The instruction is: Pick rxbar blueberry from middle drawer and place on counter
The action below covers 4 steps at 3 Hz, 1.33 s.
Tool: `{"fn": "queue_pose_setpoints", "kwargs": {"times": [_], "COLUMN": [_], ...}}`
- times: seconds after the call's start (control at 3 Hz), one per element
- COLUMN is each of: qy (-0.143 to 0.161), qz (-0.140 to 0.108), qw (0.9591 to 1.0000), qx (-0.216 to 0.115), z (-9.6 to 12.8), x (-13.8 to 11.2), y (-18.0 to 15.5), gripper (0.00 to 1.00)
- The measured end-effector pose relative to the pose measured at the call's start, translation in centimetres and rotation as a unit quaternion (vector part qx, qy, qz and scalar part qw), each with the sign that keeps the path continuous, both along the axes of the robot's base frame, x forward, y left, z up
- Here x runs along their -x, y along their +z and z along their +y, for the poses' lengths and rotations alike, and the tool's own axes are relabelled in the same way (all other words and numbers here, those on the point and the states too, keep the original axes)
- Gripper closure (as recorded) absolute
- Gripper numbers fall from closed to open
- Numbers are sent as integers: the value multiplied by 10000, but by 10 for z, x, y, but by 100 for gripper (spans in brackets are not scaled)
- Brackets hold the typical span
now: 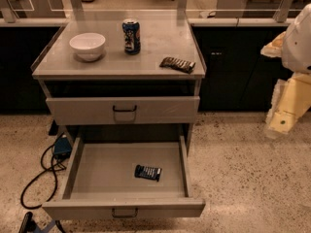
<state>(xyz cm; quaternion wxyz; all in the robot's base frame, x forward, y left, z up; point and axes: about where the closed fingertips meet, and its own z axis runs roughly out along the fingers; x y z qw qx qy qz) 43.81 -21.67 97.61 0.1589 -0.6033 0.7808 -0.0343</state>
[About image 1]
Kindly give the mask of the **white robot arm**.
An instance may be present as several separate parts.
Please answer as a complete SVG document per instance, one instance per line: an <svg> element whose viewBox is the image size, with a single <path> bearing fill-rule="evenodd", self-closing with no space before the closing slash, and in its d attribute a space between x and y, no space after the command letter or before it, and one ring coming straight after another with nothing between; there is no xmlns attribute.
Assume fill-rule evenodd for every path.
<svg viewBox="0 0 311 233"><path fill-rule="evenodd" d="M311 5L305 6L260 54L280 57L282 65L293 72L289 79L275 84L266 116L265 134L276 139L288 134L311 108Z"/></svg>

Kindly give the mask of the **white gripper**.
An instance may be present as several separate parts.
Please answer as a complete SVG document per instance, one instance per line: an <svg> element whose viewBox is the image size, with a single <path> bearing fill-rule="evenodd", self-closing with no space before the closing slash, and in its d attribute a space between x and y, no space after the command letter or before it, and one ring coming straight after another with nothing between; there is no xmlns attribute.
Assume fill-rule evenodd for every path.
<svg viewBox="0 0 311 233"><path fill-rule="evenodd" d="M285 34L286 32L282 32L265 45L260 50L260 54L271 58L280 57ZM310 107L311 76L294 73L284 85L276 111L270 110L267 114L264 127L265 135L270 139L287 135Z"/></svg>

